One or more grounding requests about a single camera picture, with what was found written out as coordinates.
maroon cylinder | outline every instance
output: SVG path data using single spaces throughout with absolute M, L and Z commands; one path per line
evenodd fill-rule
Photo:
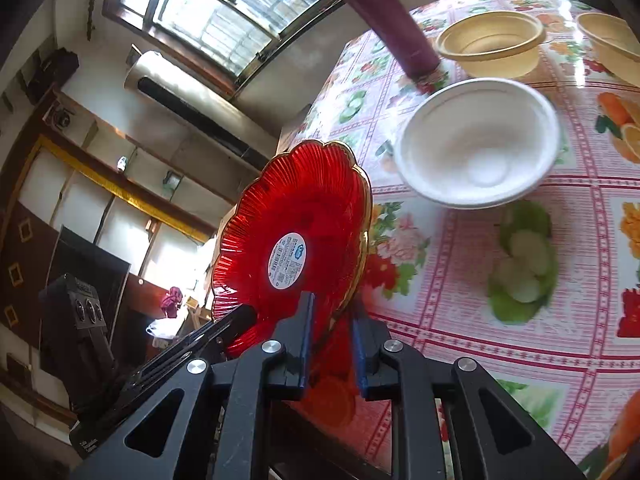
M 412 79 L 433 72 L 440 58 L 400 0 L 344 0 L 367 22 Z

sticker label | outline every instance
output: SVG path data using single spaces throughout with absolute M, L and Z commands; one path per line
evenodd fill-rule
M 271 285 L 279 290 L 295 283 L 305 266 L 306 244 L 298 233 L 284 235 L 273 247 L 267 272 Z

screw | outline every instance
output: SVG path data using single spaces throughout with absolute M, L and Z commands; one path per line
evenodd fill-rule
M 387 352 L 393 353 L 401 351 L 404 347 L 402 341 L 398 341 L 398 339 L 387 339 L 384 346 Z
M 470 357 L 463 357 L 458 361 L 458 368 L 465 372 L 473 372 L 476 367 L 478 367 L 478 364 Z
M 190 374 L 201 374 L 207 368 L 207 363 L 202 359 L 194 359 L 187 364 L 187 371 Z
M 275 354 L 276 352 L 279 352 L 281 348 L 282 345 L 275 339 L 269 339 L 268 341 L 262 343 L 262 350 L 264 352 L 267 352 L 267 354 Z

white bowl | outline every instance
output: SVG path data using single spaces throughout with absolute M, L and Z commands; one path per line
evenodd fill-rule
M 551 170 L 560 124 L 540 93 L 508 79 L 470 79 L 430 96 L 396 140 L 402 179 L 456 209 L 504 204 Z

red glass plate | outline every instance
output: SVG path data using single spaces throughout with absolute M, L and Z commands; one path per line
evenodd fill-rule
M 370 216 L 369 179 L 346 144 L 304 140 L 271 159 L 221 234 L 213 314 L 258 313 L 228 352 L 268 339 L 303 290 L 316 294 L 314 341 L 327 334 L 364 270 Z

